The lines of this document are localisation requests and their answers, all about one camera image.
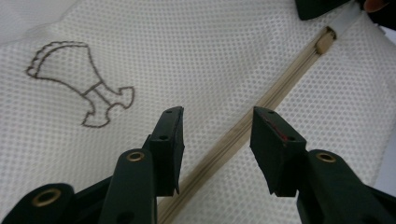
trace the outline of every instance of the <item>metal grommet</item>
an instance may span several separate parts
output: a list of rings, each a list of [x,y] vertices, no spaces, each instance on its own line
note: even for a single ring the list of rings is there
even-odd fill
[[[317,158],[321,161],[336,162],[336,159],[334,156],[330,155],[329,153],[325,153],[325,152],[319,152],[317,154]]]
[[[62,192],[59,189],[46,189],[37,194],[33,200],[32,205],[35,207],[43,207],[49,205],[61,197]]]
[[[141,161],[145,158],[145,154],[143,152],[132,152],[126,156],[128,161]]]

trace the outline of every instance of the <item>hand-drawn figure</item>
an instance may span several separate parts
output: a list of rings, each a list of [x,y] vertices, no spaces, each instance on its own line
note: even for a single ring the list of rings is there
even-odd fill
[[[76,41],[51,42],[39,50],[26,74],[37,79],[59,82],[87,100],[92,109],[82,125],[102,128],[110,122],[108,113],[115,105],[124,109],[134,101],[134,87],[117,91],[107,86],[93,63],[88,44]]]

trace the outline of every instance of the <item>black ink drawing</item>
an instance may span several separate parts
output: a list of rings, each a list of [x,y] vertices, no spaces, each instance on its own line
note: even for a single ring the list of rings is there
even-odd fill
[[[102,128],[110,122],[108,113],[115,105],[124,109],[134,102],[134,87],[113,91],[99,75],[88,44],[76,41],[51,42],[39,50],[26,74],[37,79],[55,81],[87,100],[92,109],[82,125]]]

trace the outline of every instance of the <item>cartoon figure drawing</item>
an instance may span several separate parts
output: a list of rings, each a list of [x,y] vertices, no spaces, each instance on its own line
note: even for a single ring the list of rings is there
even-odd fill
[[[92,109],[82,125],[102,128],[110,122],[109,111],[115,105],[124,109],[134,101],[134,87],[121,87],[116,91],[107,86],[93,63],[88,44],[76,41],[51,42],[39,50],[26,74],[37,79],[55,81],[75,91],[87,100]]]

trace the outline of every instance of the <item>perforated fabric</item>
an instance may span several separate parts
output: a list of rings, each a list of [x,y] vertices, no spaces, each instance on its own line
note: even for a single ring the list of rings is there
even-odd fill
[[[342,156],[373,185],[396,120],[396,48],[366,15],[334,42],[276,111],[307,149]],[[195,194],[175,223],[301,223],[295,199],[270,195],[246,144]]]
[[[84,0],[0,46],[0,217],[44,184],[79,191],[111,175],[175,105],[183,180],[334,13],[302,22],[292,0]]]

